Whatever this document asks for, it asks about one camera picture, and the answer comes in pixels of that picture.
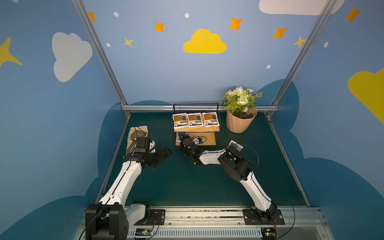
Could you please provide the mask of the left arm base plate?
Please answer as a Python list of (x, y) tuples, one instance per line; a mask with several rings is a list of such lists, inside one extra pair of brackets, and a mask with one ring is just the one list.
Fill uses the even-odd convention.
[(141, 223), (137, 223), (137, 225), (143, 226), (152, 226), (152, 225), (160, 225), (163, 226), (165, 224), (165, 209), (155, 209), (151, 210), (151, 213), (145, 217), (145, 219)]

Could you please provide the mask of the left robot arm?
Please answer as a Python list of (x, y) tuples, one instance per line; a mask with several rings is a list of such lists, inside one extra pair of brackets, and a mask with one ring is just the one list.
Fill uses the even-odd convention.
[(128, 195), (143, 168), (156, 168), (172, 151), (166, 146), (156, 148), (147, 137), (137, 137), (131, 152), (126, 153), (120, 173), (96, 204), (90, 204), (85, 213), (86, 227), (81, 238), (86, 240), (125, 240), (135, 224), (156, 223), (151, 216), (151, 206), (146, 201), (136, 201), (125, 209)]

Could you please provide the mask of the grey coffee bag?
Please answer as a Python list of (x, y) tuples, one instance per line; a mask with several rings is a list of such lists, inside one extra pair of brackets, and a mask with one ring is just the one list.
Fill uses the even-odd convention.
[(180, 133), (180, 132), (176, 132), (176, 141), (175, 141), (175, 145), (176, 146), (179, 146), (181, 144), (181, 137), (183, 137), (183, 133)]
[(234, 147), (239, 152), (244, 148), (242, 145), (238, 144), (237, 142), (235, 142), (233, 140), (230, 141), (228, 146)]

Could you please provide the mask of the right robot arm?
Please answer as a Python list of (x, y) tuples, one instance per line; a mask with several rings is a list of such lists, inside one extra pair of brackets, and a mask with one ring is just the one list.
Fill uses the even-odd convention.
[(240, 182), (252, 198), (256, 216), (263, 224), (271, 224), (278, 210), (276, 203), (266, 194), (256, 179), (251, 163), (241, 153), (243, 146), (230, 141), (222, 150), (209, 151), (199, 148), (189, 136), (181, 137), (181, 151), (185, 157), (198, 166), (221, 165), (227, 174)]

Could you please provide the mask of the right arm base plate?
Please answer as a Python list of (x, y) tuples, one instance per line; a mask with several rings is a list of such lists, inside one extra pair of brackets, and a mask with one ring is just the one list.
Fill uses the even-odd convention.
[(257, 209), (243, 209), (243, 217), (246, 225), (285, 225), (281, 210), (277, 209), (272, 217)]

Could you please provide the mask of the yellow coffee bag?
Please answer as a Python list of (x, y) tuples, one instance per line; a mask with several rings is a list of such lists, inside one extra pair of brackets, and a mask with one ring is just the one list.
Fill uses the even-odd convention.
[(187, 114), (189, 128), (204, 127), (204, 121), (201, 113)]
[(219, 127), (220, 123), (218, 120), (218, 115), (216, 112), (211, 112), (211, 113), (202, 113), (202, 117), (204, 120), (204, 126), (206, 128), (209, 127)]
[(189, 126), (188, 117), (187, 117), (186, 113), (174, 114), (173, 115), (173, 122), (174, 122), (174, 130)]

